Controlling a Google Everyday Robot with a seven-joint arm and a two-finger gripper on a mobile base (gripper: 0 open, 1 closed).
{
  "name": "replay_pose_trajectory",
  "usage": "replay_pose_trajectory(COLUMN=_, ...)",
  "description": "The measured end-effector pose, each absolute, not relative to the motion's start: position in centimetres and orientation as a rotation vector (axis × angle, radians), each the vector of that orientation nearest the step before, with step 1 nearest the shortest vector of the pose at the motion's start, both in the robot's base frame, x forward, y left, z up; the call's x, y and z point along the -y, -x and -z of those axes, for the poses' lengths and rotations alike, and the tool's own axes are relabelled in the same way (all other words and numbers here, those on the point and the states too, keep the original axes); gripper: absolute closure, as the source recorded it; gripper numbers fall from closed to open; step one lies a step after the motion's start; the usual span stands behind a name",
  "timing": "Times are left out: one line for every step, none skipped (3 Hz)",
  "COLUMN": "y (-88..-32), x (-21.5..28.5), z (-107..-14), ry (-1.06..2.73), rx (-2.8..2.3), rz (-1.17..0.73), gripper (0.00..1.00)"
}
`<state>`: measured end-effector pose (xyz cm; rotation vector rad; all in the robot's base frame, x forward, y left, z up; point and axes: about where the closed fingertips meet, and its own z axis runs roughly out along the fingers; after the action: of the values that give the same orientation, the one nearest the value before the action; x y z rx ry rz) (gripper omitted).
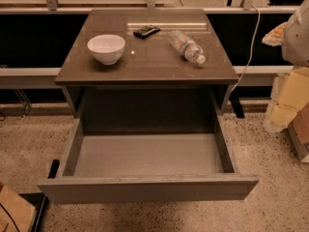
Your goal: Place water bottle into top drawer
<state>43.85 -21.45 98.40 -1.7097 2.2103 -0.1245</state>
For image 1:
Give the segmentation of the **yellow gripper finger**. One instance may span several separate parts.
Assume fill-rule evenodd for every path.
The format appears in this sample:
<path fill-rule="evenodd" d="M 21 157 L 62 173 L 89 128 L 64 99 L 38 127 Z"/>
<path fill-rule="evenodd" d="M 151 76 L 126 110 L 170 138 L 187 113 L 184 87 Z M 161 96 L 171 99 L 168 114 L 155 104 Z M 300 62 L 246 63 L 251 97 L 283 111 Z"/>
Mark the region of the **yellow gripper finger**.
<path fill-rule="evenodd" d="M 262 38 L 262 43 L 270 46 L 281 45 L 283 42 L 286 25 L 287 23 L 283 22 L 265 34 L 265 36 Z"/>

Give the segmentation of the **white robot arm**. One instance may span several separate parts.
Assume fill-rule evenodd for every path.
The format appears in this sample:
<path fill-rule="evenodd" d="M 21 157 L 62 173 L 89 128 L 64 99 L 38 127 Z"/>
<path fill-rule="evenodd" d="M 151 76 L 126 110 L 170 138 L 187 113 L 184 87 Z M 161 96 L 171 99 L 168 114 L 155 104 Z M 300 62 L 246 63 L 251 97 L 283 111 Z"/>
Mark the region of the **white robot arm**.
<path fill-rule="evenodd" d="M 309 66 L 309 0 L 304 0 L 287 22 L 262 39 L 263 44 L 280 46 L 282 57 L 294 66 Z"/>

